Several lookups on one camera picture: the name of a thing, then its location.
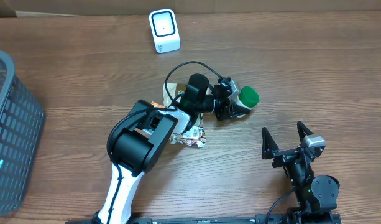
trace white device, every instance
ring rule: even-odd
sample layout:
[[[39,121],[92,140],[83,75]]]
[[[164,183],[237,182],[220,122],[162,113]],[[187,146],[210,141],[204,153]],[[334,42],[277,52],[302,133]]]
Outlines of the white device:
[[[149,22],[157,53],[170,52],[180,48],[177,20],[171,9],[151,12]]]

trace gray plastic basket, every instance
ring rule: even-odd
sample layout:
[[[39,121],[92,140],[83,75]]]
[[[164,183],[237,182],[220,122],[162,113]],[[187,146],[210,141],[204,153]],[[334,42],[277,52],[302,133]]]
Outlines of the gray plastic basket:
[[[0,215],[24,199],[44,122],[44,109],[15,76],[12,58],[0,51]]]

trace green cap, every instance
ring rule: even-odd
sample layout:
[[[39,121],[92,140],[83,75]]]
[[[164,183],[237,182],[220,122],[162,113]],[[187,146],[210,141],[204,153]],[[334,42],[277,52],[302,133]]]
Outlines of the green cap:
[[[239,100],[244,106],[253,108],[259,102],[259,95],[253,88],[245,86],[241,89]]]

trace wire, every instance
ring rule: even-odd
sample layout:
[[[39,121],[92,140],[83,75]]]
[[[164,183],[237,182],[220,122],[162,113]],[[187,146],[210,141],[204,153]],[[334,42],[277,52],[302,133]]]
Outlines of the wire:
[[[210,68],[208,65],[204,64],[203,62],[197,62],[197,61],[189,61],[189,62],[184,62],[178,66],[176,66],[173,70],[171,70],[170,73],[168,73],[167,77],[165,78],[165,83],[164,83],[164,86],[165,86],[165,91],[167,91],[167,95],[168,97],[171,99],[171,101],[173,101],[173,98],[170,94],[170,92],[168,91],[168,79],[170,78],[171,74],[178,68],[184,66],[184,65],[188,65],[188,64],[191,64],[191,63],[195,63],[195,64],[199,64],[199,65],[202,65],[204,67],[206,67],[208,70],[210,70],[211,72],[213,72],[216,76],[218,76],[219,78],[222,78],[222,76],[220,74],[218,74],[217,72],[215,72],[215,70],[213,70],[212,68]]]
[[[115,166],[115,167],[117,168],[117,170],[118,170],[118,183],[117,183],[116,191],[114,192],[113,198],[112,198],[112,200],[111,200],[111,204],[110,204],[110,208],[109,208],[108,221],[107,221],[106,224],[109,224],[109,223],[110,223],[111,214],[112,214],[112,212],[113,212],[114,201],[116,200],[118,191],[119,191],[119,189],[120,189],[121,181],[122,181],[122,174],[121,174],[121,169],[120,169],[120,167],[119,167],[118,164],[116,164],[116,163],[113,163],[113,164],[114,164],[114,166]]]
[[[176,97],[174,97],[174,99],[171,101],[171,104],[170,104],[170,106],[168,106],[168,107],[171,107],[171,106],[174,106],[174,107],[176,107],[177,108],[177,99],[179,98],[179,97],[182,97],[184,95],[184,93],[180,93],[180,94],[178,94]]]
[[[303,155],[303,160],[305,162],[305,178],[303,179],[302,181],[302,184],[297,186],[297,187],[293,187],[289,192],[287,192],[285,195],[281,196],[279,199],[277,199],[277,201],[275,203],[273,203],[273,205],[270,207],[269,211],[266,213],[266,218],[265,218],[265,224],[269,224],[269,216],[271,214],[271,212],[273,211],[273,209],[276,207],[276,205],[278,203],[280,203],[283,199],[287,198],[290,194],[292,194],[292,192],[295,192],[297,191],[300,187],[302,187],[306,181],[308,180],[308,162],[306,160],[306,154],[304,152],[302,152],[302,155]]]

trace small bottle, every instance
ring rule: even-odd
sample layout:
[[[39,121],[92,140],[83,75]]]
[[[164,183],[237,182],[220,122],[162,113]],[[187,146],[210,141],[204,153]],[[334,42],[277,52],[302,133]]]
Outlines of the small bottle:
[[[251,87],[245,86],[241,89],[241,93],[235,99],[238,106],[251,110],[259,102],[258,93]]]

